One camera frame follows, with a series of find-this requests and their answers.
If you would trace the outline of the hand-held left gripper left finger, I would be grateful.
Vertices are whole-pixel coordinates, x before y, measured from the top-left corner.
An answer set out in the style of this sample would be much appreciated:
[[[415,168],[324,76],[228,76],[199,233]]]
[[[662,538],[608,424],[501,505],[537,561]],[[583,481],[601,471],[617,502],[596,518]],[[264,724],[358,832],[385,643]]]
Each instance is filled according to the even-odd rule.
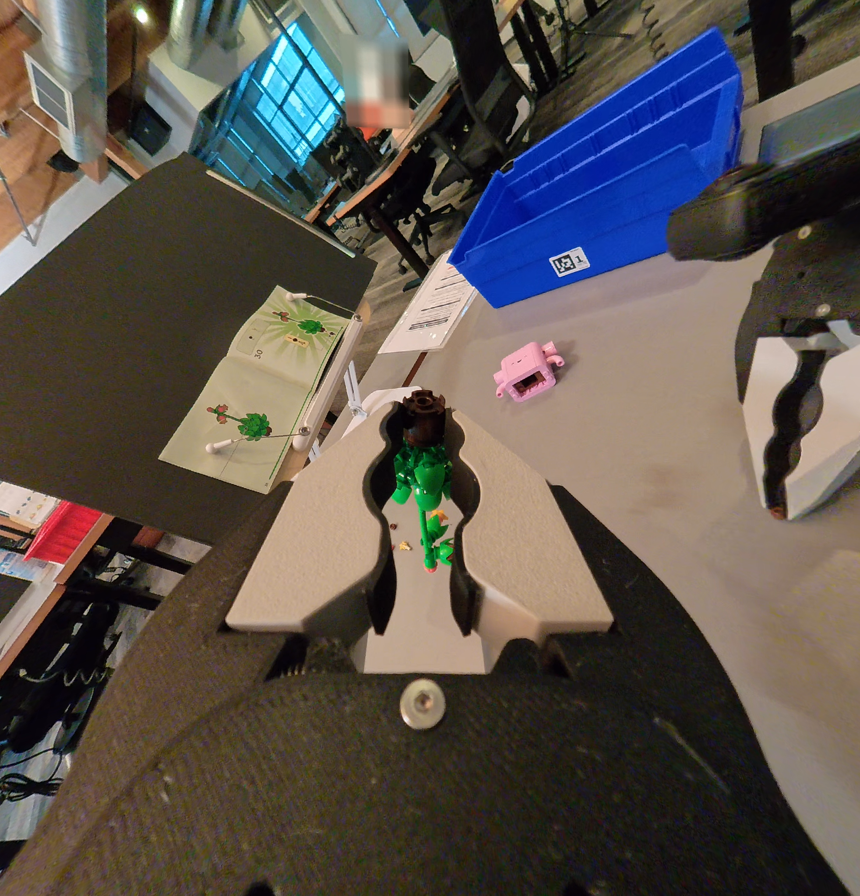
[[[371,672],[368,633],[388,634],[408,584],[383,512],[402,441],[402,406],[389,401],[302,470],[226,614],[229,630],[337,639]]]

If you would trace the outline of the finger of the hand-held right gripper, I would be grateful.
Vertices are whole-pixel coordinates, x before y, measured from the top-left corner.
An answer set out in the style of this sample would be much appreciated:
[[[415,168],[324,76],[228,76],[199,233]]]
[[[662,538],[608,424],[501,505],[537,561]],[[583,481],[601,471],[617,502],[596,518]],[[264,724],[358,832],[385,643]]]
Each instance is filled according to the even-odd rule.
[[[802,439],[823,409],[819,379],[830,358],[827,336],[760,337],[742,402],[761,505],[790,514],[786,481],[802,455]]]
[[[797,463],[784,480],[785,516],[798,519],[860,467],[860,334],[830,332],[804,426]]]

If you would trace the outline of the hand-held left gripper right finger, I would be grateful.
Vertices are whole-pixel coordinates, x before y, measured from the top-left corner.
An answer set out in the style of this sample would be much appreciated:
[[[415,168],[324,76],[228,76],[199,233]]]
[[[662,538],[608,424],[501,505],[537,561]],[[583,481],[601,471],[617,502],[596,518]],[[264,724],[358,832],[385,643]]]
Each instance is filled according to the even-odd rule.
[[[614,616],[545,477],[459,410],[447,412],[445,449],[461,513],[451,611],[480,637],[485,671],[513,640],[606,632]]]

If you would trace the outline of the green leafy plant piece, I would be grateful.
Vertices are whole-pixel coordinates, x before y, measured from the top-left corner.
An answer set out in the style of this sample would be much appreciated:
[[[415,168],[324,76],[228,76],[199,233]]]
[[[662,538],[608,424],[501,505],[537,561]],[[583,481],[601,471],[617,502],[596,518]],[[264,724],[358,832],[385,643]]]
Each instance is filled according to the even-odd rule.
[[[414,497],[424,512],[436,510],[450,497],[451,460],[444,445],[445,400],[429,390],[403,398],[403,442],[394,458],[392,499],[405,504]]]

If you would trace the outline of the pink brick figure pot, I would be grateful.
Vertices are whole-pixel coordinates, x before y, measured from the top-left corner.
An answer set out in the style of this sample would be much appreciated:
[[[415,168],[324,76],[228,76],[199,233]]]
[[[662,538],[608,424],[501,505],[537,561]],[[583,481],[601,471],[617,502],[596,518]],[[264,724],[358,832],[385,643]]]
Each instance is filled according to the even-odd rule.
[[[501,369],[493,374],[497,398],[510,396],[524,402],[554,388],[557,378],[554,366],[563,366],[564,359],[554,342],[529,342],[502,360]]]

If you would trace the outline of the grey framed desk panel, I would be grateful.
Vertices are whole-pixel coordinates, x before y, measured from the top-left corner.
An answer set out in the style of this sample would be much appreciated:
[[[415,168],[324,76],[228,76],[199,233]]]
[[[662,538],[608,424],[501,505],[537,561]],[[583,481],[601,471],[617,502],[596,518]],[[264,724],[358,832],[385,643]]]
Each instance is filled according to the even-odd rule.
[[[845,148],[860,150],[860,84],[764,126],[757,161],[790,165]]]

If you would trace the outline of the open instruction booklet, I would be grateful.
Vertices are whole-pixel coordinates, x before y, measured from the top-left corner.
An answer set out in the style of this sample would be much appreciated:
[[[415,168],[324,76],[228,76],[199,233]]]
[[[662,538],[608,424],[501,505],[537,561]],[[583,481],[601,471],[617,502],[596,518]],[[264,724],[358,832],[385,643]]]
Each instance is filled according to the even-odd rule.
[[[355,313],[276,286],[158,459],[266,494]]]

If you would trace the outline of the blue storage bin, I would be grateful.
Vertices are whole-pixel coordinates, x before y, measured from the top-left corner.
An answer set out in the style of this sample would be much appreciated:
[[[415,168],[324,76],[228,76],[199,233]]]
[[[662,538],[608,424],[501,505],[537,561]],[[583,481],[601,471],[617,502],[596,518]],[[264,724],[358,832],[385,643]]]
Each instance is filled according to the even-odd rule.
[[[502,308],[666,252],[671,212],[738,163],[743,97],[706,30],[495,173],[450,264]]]

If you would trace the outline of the red ribbed panel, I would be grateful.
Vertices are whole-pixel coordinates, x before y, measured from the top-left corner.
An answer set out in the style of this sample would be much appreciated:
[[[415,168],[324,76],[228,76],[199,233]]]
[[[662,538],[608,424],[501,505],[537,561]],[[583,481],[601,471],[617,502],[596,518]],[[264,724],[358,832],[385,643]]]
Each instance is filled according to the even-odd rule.
[[[36,533],[25,559],[64,565],[102,516],[99,510],[59,502]]]

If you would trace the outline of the laminated instruction sheet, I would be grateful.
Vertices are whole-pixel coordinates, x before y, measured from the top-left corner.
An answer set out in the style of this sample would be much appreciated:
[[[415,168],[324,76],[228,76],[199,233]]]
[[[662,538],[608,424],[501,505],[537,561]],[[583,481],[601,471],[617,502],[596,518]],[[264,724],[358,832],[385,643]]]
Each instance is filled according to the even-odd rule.
[[[433,264],[379,354],[440,349],[479,292],[450,264],[452,250]]]

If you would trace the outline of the black office chair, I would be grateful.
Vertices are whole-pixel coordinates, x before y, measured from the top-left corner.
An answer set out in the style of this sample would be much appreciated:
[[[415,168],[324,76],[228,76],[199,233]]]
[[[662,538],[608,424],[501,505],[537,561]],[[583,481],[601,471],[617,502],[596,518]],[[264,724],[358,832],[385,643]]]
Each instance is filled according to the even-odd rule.
[[[471,193],[481,192],[493,173],[519,153],[528,123],[515,126],[518,103],[525,98],[533,112],[533,93],[505,53],[493,2],[408,2],[408,6],[419,24],[449,39],[458,70],[458,95],[430,132],[431,141],[446,157],[431,192],[438,196],[464,180],[471,181]]]

